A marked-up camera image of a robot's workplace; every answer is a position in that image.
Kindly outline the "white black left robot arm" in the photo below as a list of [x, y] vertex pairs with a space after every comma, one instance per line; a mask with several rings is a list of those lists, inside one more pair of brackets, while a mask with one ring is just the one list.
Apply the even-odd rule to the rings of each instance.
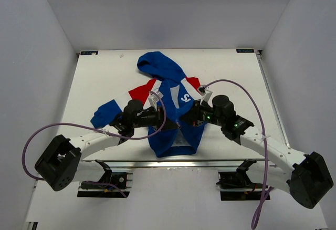
[[84, 185], [119, 189], [112, 170], [102, 160], [85, 161], [85, 158], [109, 147], [120, 145], [134, 138], [137, 128], [151, 127], [149, 137], [172, 131], [177, 124], [166, 116], [163, 106], [151, 105], [144, 109], [140, 100], [131, 100], [103, 129], [74, 138], [55, 136], [35, 163], [35, 170], [56, 192], [71, 182]]

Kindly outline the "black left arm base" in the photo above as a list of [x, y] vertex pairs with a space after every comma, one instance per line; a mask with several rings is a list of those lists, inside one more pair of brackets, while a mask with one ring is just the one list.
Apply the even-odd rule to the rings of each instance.
[[74, 182], [79, 182], [78, 197], [127, 198], [133, 173], [125, 168], [112, 168], [101, 160], [80, 162]]

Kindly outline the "blue corner label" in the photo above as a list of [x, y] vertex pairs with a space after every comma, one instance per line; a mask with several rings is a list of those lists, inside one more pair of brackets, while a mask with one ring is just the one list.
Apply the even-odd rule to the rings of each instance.
[[95, 56], [98, 54], [98, 51], [82, 51], [81, 56]]
[[254, 53], [254, 49], [249, 49], [249, 48], [238, 48], [236, 49], [237, 53]]

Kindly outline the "right blue corner label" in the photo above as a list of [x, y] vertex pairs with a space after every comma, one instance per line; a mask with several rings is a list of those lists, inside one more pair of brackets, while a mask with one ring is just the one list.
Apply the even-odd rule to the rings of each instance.
[[249, 48], [238, 48], [236, 49], [237, 53], [254, 53], [254, 49], [249, 49]]

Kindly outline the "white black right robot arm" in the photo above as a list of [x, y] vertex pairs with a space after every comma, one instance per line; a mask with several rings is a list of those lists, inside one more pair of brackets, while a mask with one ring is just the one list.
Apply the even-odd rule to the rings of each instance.
[[237, 181], [243, 187], [266, 179], [268, 187], [287, 192], [300, 205], [312, 209], [334, 185], [322, 155], [306, 154], [266, 137], [252, 122], [236, 114], [225, 95], [214, 97], [211, 106], [195, 101], [181, 120], [195, 127], [203, 123], [219, 126], [227, 139], [264, 156], [264, 161], [247, 159], [236, 169]]

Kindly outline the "aluminium right side rail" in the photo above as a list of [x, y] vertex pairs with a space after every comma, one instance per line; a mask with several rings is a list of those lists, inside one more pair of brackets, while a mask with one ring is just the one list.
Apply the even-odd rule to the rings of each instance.
[[279, 113], [279, 109], [278, 109], [276, 101], [275, 101], [275, 95], [274, 95], [274, 92], [273, 92], [271, 84], [270, 84], [271, 82], [270, 82], [270, 79], [269, 79], [268, 74], [267, 74], [265, 62], [263, 60], [263, 50], [256, 50], [255, 54], [256, 54], [256, 57], [257, 57], [257, 60], [258, 60], [259, 68], [260, 68], [260, 71], [261, 71], [261, 74], [262, 74], [267, 92], [268, 92], [268, 96], [269, 96], [270, 103], [271, 103], [271, 106], [272, 106], [272, 109], [273, 109], [273, 112], [274, 112], [274, 115], [275, 115], [275, 119], [276, 119], [278, 129], [280, 131], [282, 141], [284, 142], [284, 144], [286, 145], [286, 147], [288, 149], [292, 149], [292, 147], [291, 147], [291, 145], [288, 141], [287, 133], [286, 133], [286, 130], [284, 128], [284, 124], [282, 122], [282, 119], [281, 119], [281, 116], [280, 116], [280, 113]]

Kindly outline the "left blue corner label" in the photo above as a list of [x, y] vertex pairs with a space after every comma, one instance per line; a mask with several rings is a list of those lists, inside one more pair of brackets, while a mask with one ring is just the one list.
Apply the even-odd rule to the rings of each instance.
[[82, 51], [81, 56], [95, 56], [98, 54], [98, 51]]

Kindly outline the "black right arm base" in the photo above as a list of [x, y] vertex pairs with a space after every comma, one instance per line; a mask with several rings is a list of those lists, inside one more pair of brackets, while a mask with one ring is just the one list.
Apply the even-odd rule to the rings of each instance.
[[259, 201], [261, 199], [262, 182], [253, 183], [247, 176], [256, 160], [247, 159], [234, 171], [218, 171], [218, 181], [221, 201]]

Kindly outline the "blue red white jacket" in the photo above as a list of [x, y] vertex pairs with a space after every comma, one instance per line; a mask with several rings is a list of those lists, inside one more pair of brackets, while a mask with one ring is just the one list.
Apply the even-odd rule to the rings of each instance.
[[150, 91], [158, 91], [163, 95], [158, 105], [165, 106], [167, 120], [172, 121], [177, 128], [155, 134], [155, 129], [149, 127], [150, 148], [158, 158], [195, 154], [205, 126], [202, 124], [195, 127], [182, 121], [181, 117], [191, 109], [195, 100], [202, 98], [198, 90], [201, 86], [199, 79], [187, 77], [176, 62], [159, 51], [140, 56], [137, 68], [150, 75], [151, 79], [146, 84], [101, 105], [90, 120], [93, 127], [100, 129], [107, 126], [132, 99], [140, 100], [144, 108], [150, 107]]

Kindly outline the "aluminium front table rail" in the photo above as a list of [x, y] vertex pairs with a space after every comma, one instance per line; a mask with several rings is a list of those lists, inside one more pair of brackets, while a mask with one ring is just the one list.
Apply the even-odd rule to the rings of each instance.
[[[52, 170], [61, 169], [61, 171], [66, 170], [70, 167], [71, 170], [76, 171], [80, 166], [89, 166], [89, 164], [97, 163], [96, 160], [93, 161], [80, 161], [76, 160], [67, 161], [64, 163], [64, 160], [56, 160], [50, 163]], [[212, 160], [212, 161], [201, 161], [201, 160], [191, 160], [191, 161], [107, 161], [107, 160], [98, 160], [98, 162], [104, 163], [112, 168], [237, 168], [241, 165], [244, 160], [238, 159], [236, 161], [229, 160]]]

